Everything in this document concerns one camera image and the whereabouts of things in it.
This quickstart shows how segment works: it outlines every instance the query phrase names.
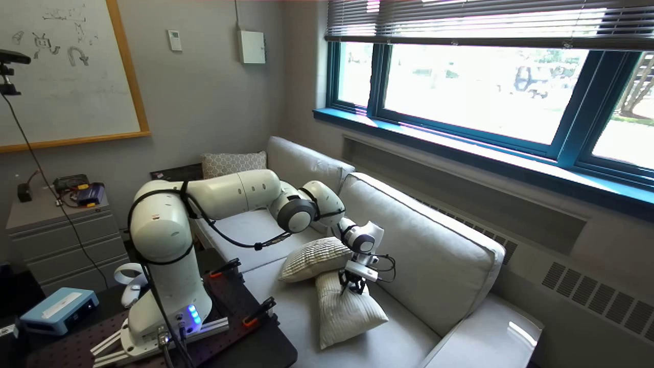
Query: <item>tree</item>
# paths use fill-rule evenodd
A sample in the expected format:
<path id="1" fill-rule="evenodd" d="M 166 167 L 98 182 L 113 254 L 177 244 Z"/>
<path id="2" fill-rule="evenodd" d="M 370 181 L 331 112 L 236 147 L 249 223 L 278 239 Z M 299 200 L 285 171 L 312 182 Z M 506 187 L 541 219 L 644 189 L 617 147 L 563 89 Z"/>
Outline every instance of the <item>tree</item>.
<path id="1" fill-rule="evenodd" d="M 644 53 L 638 67 L 635 76 L 629 80 L 627 91 L 623 94 L 619 112 L 621 117 L 638 117 L 633 109 L 649 94 L 654 86 L 654 51 Z"/>

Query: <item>whiteboard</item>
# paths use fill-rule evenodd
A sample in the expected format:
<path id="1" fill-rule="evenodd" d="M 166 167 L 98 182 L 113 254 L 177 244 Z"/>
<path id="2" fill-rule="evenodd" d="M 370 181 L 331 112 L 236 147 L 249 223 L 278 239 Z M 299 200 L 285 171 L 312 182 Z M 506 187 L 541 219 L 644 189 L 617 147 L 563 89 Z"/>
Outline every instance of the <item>whiteboard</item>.
<path id="1" fill-rule="evenodd" d="M 33 147 L 147 135 L 115 0 L 0 0 L 0 50 L 33 57 L 13 67 L 10 97 Z M 25 149 L 0 101 L 0 149 Z"/>

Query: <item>wall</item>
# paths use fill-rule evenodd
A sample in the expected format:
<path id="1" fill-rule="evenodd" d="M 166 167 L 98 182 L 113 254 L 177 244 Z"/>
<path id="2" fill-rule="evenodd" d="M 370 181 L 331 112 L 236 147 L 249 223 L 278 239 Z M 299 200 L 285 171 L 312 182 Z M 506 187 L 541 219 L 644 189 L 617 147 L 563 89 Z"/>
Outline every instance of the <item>wall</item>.
<path id="1" fill-rule="evenodd" d="M 285 17 L 285 102 L 282 132 L 318 152 L 339 156 L 342 132 L 312 118 L 311 111 L 323 104 L 325 73 L 325 3 L 288 3 Z M 401 147 L 379 141 L 385 152 Z M 488 185 L 494 191 L 572 214 L 587 221 L 570 254 L 560 256 L 538 245 L 516 249 L 515 263 L 502 273 L 494 292 L 506 297 L 545 323 L 540 345 L 540 364 L 548 368 L 575 366 L 654 366 L 654 344 L 604 321 L 582 307 L 540 287 L 534 271 L 562 263 L 593 275 L 648 306 L 654 306 L 654 227 L 631 218 L 597 208 L 567 197 L 545 193 L 502 176 L 436 160 L 442 169 L 461 181 Z"/>
<path id="2" fill-rule="evenodd" d="M 232 3 L 120 0 L 118 5 L 153 135 L 42 149 L 37 156 L 48 179 L 83 173 L 103 182 L 115 214 L 125 223 L 130 199 L 147 181 L 147 173 L 196 161 L 201 152 L 264 147 L 282 118 L 283 27 L 279 3 L 238 0 L 240 27 L 264 32 L 267 43 L 267 65 L 240 65 L 235 53 Z M 182 34 L 184 53 L 167 50 L 167 27 Z M 13 174 L 25 181 L 33 171 L 28 153 L 0 157 L 0 223 L 5 223 L 15 197 Z M 0 227 L 0 260 L 13 260 L 4 227 Z"/>

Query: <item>window blind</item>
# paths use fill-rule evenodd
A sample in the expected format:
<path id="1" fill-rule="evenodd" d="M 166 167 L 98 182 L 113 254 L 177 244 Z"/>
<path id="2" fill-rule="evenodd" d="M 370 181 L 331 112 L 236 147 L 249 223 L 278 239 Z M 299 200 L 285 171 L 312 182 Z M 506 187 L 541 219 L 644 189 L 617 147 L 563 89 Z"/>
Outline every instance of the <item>window blind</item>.
<path id="1" fill-rule="evenodd" d="M 327 41 L 654 50 L 654 3 L 331 0 Z"/>

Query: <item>window sill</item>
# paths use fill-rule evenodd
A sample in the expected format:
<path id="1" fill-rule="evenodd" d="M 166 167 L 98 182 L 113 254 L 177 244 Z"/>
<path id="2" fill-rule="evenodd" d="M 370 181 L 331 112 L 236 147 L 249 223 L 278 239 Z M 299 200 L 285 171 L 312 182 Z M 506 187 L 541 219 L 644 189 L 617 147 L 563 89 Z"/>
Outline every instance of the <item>window sill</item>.
<path id="1" fill-rule="evenodd" d="M 500 152 L 491 146 L 461 141 L 447 135 L 425 133 L 413 128 L 370 122 L 367 117 L 334 109 L 318 109 L 315 111 L 315 117 L 325 124 L 334 124 L 342 129 L 383 138 L 395 144 L 411 146 L 426 153 L 463 161 L 466 167 L 502 174 L 534 187 L 541 187 L 599 206 L 606 206 L 610 211 L 654 221 L 654 193 L 638 187 L 563 171 L 554 167 L 551 161 L 528 157 L 525 153 Z"/>

